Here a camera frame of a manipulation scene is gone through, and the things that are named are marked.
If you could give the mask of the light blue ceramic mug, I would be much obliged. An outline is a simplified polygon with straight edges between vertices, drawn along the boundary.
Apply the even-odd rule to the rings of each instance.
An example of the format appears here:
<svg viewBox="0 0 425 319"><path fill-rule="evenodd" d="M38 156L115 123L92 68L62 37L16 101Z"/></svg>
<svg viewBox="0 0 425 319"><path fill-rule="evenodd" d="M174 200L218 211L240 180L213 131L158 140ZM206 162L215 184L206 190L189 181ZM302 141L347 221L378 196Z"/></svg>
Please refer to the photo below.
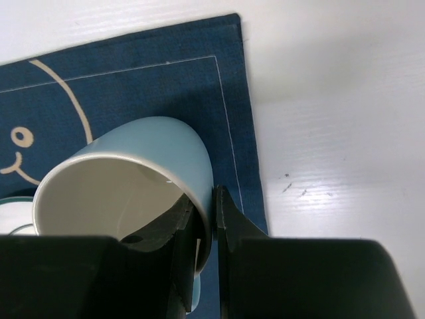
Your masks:
<svg viewBox="0 0 425 319"><path fill-rule="evenodd" d="M109 235L123 239L182 195L201 219L196 270L211 251L213 169L199 135L164 116L134 120L58 164L33 199L38 235Z"/></svg>

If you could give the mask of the dark blue whale placemat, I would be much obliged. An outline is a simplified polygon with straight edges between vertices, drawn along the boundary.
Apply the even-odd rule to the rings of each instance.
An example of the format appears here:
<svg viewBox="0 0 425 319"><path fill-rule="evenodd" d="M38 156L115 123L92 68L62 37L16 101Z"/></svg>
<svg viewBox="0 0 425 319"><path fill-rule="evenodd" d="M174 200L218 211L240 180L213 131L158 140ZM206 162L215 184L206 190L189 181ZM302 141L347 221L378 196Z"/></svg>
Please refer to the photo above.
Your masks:
<svg viewBox="0 0 425 319"><path fill-rule="evenodd" d="M1 196L32 195L55 165L132 120L168 116L202 138L214 182L266 230L242 21L236 13L1 67Z"/></svg>

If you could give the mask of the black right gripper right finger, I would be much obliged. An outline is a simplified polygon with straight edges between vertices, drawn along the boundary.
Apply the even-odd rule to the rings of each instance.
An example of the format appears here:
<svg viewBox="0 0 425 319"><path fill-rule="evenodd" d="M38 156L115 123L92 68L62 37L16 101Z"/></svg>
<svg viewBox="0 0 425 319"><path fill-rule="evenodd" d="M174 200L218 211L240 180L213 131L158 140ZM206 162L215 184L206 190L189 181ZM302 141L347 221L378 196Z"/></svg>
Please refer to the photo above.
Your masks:
<svg viewBox="0 0 425 319"><path fill-rule="evenodd" d="M279 239L214 190L222 318L413 318L396 267L376 241Z"/></svg>

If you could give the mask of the white plate with teal rim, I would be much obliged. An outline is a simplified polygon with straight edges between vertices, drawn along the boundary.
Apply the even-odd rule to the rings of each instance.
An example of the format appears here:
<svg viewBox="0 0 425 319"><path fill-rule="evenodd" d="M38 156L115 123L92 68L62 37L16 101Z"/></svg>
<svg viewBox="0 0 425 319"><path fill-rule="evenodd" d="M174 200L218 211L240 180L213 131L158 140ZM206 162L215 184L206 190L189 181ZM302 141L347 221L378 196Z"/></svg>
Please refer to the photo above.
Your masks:
<svg viewBox="0 0 425 319"><path fill-rule="evenodd" d="M17 196L1 200L1 235L36 235L33 225L33 197Z"/></svg>

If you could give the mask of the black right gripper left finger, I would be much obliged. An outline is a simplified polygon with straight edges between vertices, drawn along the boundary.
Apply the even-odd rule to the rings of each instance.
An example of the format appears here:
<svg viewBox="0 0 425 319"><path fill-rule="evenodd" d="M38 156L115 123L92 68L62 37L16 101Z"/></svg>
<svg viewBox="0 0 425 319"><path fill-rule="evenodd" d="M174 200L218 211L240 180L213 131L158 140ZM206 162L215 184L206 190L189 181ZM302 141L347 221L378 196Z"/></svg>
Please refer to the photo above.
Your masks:
<svg viewBox="0 0 425 319"><path fill-rule="evenodd" d="M2 318L184 318L199 301L187 196L122 240L1 235Z"/></svg>

